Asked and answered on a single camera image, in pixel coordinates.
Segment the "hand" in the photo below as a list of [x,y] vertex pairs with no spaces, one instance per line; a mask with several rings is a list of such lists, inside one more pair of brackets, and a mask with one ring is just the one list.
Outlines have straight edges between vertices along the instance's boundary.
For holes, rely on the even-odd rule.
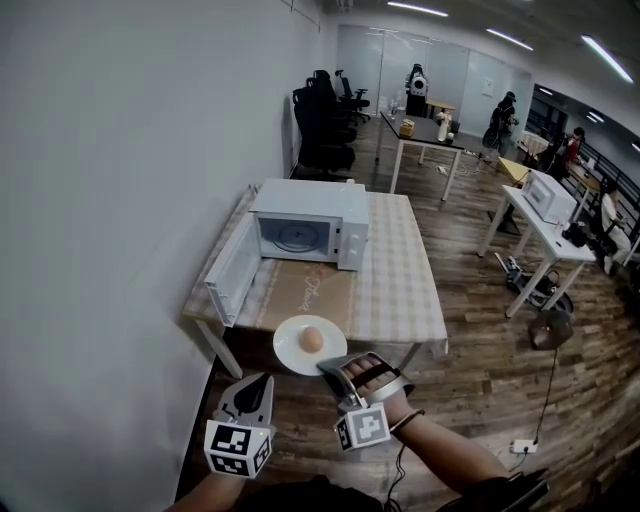
[[[375,358],[372,357],[361,357],[349,363],[345,368],[343,368],[343,372],[349,379],[353,379],[357,375],[360,375],[365,370],[369,368],[373,368],[381,364]],[[381,387],[387,385],[389,382],[394,380],[396,376],[392,372],[385,372],[376,379],[367,382],[363,386],[360,386],[357,391],[360,396],[366,398],[367,395],[370,395],[374,391],[377,391]],[[397,393],[394,393],[389,398],[387,398],[384,402],[384,412],[387,415],[387,422],[389,426],[392,427],[396,423],[398,423],[402,418],[404,418],[407,414],[415,411],[413,407],[409,405],[407,401],[407,395],[404,390],[400,390]]]

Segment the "black office chair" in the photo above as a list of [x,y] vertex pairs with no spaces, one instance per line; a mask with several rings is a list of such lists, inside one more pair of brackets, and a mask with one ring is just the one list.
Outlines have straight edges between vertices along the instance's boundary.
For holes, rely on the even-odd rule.
[[354,96],[351,91],[351,86],[349,85],[349,79],[346,76],[342,76],[342,73],[344,73],[342,69],[336,71],[336,76],[340,77],[342,88],[344,89],[344,94],[340,97],[340,103],[348,108],[352,108],[356,115],[366,123],[371,119],[371,116],[363,114],[362,109],[371,105],[371,102],[369,100],[363,100],[362,95],[369,89],[358,89]]
[[359,113],[357,109],[355,109],[353,105],[338,101],[338,96],[331,83],[331,75],[329,75],[328,72],[324,69],[315,70],[313,77],[307,78],[307,86],[312,87],[316,91],[326,115],[344,117],[347,118],[349,122],[354,123],[356,126],[358,125],[357,118],[359,117]]
[[[322,108],[314,98],[314,92],[308,87],[293,91],[293,103],[296,121],[302,134],[298,163],[321,171],[321,176],[313,179],[336,181],[349,178],[329,173],[335,173],[339,169],[351,169],[356,155],[345,143],[355,139],[355,130],[327,129],[327,120]],[[296,168],[294,177],[301,179],[297,171]]]

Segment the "egg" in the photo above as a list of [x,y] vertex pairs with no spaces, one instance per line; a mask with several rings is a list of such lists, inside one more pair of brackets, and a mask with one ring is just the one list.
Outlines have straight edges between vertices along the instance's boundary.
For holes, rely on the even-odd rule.
[[309,354],[315,354],[324,347],[324,338],[317,327],[305,327],[298,339],[300,348]]

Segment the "power strip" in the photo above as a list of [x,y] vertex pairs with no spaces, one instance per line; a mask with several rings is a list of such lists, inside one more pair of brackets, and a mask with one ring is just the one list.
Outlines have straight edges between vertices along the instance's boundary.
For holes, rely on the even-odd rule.
[[509,445],[509,451],[511,453],[536,453],[538,451],[538,445],[533,442],[533,439],[516,439]]

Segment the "white microwave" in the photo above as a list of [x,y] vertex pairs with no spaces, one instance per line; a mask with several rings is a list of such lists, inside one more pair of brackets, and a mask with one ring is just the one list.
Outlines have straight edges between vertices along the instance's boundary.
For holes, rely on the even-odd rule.
[[566,224],[575,209],[576,200],[555,178],[531,170],[527,175],[522,194],[543,221]]
[[267,180],[205,277],[222,323],[235,324],[262,258],[360,270],[368,233],[364,185]]

